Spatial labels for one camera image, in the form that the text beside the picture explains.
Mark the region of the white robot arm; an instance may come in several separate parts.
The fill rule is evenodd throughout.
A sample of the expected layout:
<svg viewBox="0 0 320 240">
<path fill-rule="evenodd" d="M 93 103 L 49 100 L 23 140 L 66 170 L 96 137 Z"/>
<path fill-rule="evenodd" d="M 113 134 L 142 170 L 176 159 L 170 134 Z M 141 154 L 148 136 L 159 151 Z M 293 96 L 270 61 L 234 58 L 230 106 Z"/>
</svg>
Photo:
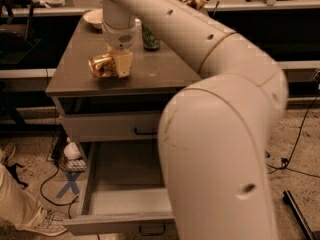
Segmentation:
<svg viewBox="0 0 320 240">
<path fill-rule="evenodd" d="M 180 240 L 278 240 L 265 148 L 288 99 L 260 48 L 177 0 L 103 0 L 139 17 L 200 77 L 167 104 L 158 152 Z"/>
</svg>

